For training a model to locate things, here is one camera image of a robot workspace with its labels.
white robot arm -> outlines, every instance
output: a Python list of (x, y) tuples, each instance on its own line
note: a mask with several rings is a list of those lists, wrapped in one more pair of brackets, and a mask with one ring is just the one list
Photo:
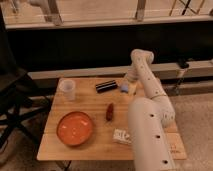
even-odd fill
[(175, 119), (173, 106), (155, 78), (148, 64), (154, 59), (152, 52), (135, 49), (131, 53), (132, 65), (125, 75), (129, 82), (137, 78), (143, 84), (147, 97), (136, 98), (128, 109), (135, 168), (137, 171), (175, 169), (163, 127)]

table top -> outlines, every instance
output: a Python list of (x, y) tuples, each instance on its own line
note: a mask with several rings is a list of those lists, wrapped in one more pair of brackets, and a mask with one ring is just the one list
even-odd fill
[[(126, 112), (128, 104), (135, 96), (121, 93), (118, 88), (100, 94), (95, 89), (98, 83), (116, 80), (116, 83), (120, 85), (123, 79), (70, 79), (76, 82), (76, 99), (67, 101), (62, 92), (57, 89), (38, 151), (38, 160), (133, 160), (131, 146), (115, 143), (113, 133), (115, 129), (128, 131)], [(144, 96), (142, 86), (138, 87), (137, 96)], [(106, 110), (110, 103), (114, 104), (114, 118), (112, 121), (106, 121)], [(77, 147), (64, 145), (56, 135), (60, 119), (72, 111), (87, 113), (94, 123), (92, 137)], [(165, 132), (173, 158), (185, 159), (186, 153), (176, 124), (165, 129)]]

orange plate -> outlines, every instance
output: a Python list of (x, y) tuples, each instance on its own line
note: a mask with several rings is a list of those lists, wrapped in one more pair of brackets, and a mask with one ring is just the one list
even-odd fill
[(57, 135), (64, 144), (75, 146), (88, 140), (92, 130), (92, 120), (86, 113), (71, 112), (60, 120)]

chair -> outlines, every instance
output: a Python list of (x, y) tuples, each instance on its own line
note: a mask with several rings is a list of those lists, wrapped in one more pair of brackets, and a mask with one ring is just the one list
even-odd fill
[(15, 128), (21, 130), (35, 144), (39, 144), (38, 139), (24, 127), (22, 121), (42, 112), (48, 112), (50, 102), (46, 100), (46, 103), (35, 110), (21, 114), (22, 107), (29, 108), (35, 104), (35, 101), (31, 100), (28, 94), (37, 92), (38, 87), (27, 75), (27, 71), (19, 68), (15, 62), (8, 44), (1, 9), (0, 42), (0, 126), (6, 126), (0, 136), (0, 149)]

gray floor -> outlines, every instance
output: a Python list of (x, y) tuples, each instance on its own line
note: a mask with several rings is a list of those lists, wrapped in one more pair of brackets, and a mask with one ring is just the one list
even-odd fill
[[(179, 171), (213, 170), (213, 93), (171, 96), (176, 110), (187, 160), (176, 161)], [(46, 116), (40, 115), (26, 123), (39, 137)], [(54, 162), (36, 160), (37, 148), (16, 130), (4, 152), (0, 151), (0, 170), (3, 171), (58, 171)], [(73, 171), (131, 171), (132, 161), (74, 161)]]

